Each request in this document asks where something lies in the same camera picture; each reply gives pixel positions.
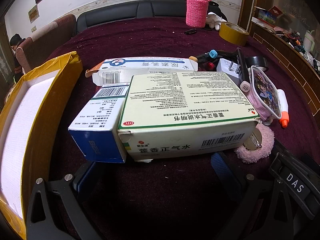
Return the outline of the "large cream medicine box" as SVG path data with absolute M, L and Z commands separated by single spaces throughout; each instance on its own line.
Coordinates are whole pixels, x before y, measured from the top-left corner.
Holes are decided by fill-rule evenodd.
M 133 76 L 118 134 L 136 161 L 236 148 L 251 135 L 258 112 L 223 72 Z

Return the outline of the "fairy print clear pouch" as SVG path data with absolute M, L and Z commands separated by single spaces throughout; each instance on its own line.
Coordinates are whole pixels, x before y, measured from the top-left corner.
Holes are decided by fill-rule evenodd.
M 267 119 L 281 119 L 282 113 L 276 86 L 258 67 L 251 66 L 248 71 L 253 93 L 259 103 L 268 112 Z

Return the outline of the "white power adapter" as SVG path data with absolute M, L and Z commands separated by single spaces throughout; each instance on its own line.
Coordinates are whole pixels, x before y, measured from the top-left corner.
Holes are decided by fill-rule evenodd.
M 217 72 L 226 73 L 235 83 L 239 82 L 239 74 L 237 73 L 239 66 L 233 61 L 227 59 L 219 59 L 219 62 L 216 67 Z

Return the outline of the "blue white medicine box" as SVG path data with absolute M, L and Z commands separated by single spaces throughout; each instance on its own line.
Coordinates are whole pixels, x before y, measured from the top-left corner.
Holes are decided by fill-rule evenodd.
M 125 162 L 118 124 L 128 88 L 128 82 L 103 85 L 70 124 L 68 131 L 87 160 Z

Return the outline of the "long white ointment box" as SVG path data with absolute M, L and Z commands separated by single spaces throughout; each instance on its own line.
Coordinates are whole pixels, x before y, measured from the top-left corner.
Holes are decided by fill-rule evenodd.
M 121 57 L 105 59 L 85 72 L 96 86 L 125 83 L 134 75 L 196 72 L 198 63 L 191 59 L 178 57 Z

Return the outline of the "pink fluffy puff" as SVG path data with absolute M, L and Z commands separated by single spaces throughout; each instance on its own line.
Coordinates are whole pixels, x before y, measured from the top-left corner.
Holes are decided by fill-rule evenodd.
M 235 149 L 235 153 L 244 163 L 256 163 L 268 157 L 273 146 L 274 133 L 272 130 L 263 124 L 258 124 L 248 139 Z

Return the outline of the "maroon bed cover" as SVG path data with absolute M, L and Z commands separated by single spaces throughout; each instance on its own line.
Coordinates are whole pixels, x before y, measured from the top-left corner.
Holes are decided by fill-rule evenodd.
M 186 35 L 184 19 L 142 18 L 89 28 L 57 48 L 76 51 L 84 69 L 105 59 L 189 57 L 234 51 L 217 32 Z M 102 239 L 319 239 L 309 218 L 275 185 L 270 160 L 243 163 L 225 152 L 229 178 L 216 175 L 210 154 L 95 166 L 77 200 Z

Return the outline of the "orange tip white marker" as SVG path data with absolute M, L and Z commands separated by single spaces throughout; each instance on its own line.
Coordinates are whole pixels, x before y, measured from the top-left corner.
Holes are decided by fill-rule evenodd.
M 278 89 L 278 98 L 280 104 L 281 118 L 279 120 L 282 128 L 287 128 L 289 125 L 289 106 L 287 103 L 285 92 L 282 89 Z

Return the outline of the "red cap black marker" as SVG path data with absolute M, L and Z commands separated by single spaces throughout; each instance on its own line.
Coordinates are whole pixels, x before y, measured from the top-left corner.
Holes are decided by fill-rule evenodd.
M 214 72 L 216 71 L 216 66 L 212 62 L 205 62 L 199 64 L 199 72 Z

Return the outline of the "yellow packing tape roll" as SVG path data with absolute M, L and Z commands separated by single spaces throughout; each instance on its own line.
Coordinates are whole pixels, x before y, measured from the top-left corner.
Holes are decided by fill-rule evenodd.
M 222 22 L 219 30 L 219 36 L 234 45 L 244 46 L 248 40 L 249 33 L 236 24 Z

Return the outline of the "small black hair clip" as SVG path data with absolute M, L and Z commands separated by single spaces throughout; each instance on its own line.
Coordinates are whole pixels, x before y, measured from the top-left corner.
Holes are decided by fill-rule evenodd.
M 184 33 L 185 33 L 185 35 L 193 35 L 193 34 L 197 33 L 197 30 L 196 29 L 189 29 L 189 30 L 186 30 Z

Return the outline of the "black leather headboard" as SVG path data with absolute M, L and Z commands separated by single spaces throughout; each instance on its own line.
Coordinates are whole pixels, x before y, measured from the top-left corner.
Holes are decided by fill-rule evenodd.
M 109 5 L 82 13 L 76 33 L 104 23 L 150 17 L 185 17 L 186 0 L 141 0 Z

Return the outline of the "pink knitted sleeve bottle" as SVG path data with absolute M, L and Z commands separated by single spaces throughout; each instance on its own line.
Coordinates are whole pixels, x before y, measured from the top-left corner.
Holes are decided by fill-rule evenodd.
M 211 0 L 186 0 L 186 24 L 190 27 L 203 28 L 206 25 L 208 5 Z

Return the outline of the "brown upholstered chair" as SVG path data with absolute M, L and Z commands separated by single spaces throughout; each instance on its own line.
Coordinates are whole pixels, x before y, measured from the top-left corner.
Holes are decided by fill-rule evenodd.
M 49 55 L 74 34 L 76 17 L 63 16 L 27 37 L 16 49 L 16 59 L 25 73 L 45 63 Z

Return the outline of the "small wall plaque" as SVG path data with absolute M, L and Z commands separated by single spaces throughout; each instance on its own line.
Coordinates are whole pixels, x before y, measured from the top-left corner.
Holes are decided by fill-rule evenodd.
M 39 10 L 37 5 L 34 5 L 28 12 L 28 17 L 30 23 L 33 23 L 37 18 L 39 18 Z

